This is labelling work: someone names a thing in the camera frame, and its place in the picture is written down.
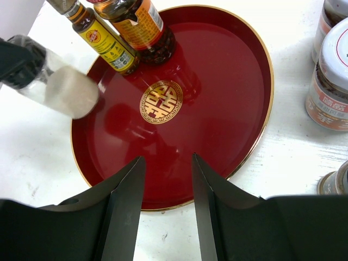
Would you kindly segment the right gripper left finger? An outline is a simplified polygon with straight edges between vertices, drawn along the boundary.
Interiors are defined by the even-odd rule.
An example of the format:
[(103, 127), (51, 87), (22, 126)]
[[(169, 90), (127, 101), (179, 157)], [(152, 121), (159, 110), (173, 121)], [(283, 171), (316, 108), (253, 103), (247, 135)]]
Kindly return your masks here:
[(58, 205), (1, 200), (1, 260), (132, 260), (146, 162), (134, 158)]

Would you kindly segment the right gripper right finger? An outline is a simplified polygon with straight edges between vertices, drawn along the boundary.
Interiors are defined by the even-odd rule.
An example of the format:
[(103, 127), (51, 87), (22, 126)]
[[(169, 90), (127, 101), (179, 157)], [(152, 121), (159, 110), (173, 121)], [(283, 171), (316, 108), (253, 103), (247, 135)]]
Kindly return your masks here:
[(253, 196), (193, 154), (203, 260), (347, 260), (347, 196)]

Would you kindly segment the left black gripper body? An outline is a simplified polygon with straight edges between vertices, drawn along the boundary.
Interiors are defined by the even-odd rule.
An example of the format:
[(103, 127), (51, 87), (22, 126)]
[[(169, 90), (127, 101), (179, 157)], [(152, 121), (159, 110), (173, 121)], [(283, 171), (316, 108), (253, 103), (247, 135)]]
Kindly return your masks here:
[(23, 89), (35, 77), (25, 68), (33, 61), (31, 38), (1, 38), (1, 83), (13, 89)]

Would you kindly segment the clear bottle black pump cap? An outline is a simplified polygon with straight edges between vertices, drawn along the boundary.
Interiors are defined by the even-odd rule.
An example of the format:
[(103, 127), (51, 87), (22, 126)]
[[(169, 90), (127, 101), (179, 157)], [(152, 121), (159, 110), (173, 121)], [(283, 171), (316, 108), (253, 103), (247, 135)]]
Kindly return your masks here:
[(99, 90), (89, 77), (28, 36), (15, 35), (7, 42), (30, 51), (33, 61), (5, 77), (5, 85), (72, 119), (83, 118), (93, 110)]

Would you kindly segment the small yellow label oil bottle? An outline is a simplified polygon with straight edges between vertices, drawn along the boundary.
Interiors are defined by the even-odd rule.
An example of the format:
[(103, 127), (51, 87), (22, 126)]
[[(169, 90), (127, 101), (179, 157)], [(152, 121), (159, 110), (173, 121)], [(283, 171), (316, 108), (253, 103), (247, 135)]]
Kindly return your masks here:
[(101, 21), (93, 9), (85, 7), (80, 1), (48, 3), (72, 23), (73, 30), (116, 72), (129, 75), (138, 68), (139, 54)]

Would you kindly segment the red lid chili sauce jar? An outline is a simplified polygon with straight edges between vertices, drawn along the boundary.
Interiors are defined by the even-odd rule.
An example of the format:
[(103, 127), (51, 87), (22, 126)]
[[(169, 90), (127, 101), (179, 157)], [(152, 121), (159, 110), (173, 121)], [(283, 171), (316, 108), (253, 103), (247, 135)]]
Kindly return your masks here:
[(147, 64), (162, 64), (175, 52), (176, 38), (151, 1), (90, 1)]

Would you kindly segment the white lid sauce jar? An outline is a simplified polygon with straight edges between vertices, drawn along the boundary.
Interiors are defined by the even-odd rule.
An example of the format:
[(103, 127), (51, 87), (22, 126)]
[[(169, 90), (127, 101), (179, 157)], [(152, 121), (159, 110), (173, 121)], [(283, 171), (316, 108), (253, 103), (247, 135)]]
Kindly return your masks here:
[(347, 0), (324, 0), (311, 52), (314, 63), (318, 60), (325, 36), (345, 18), (347, 18)]

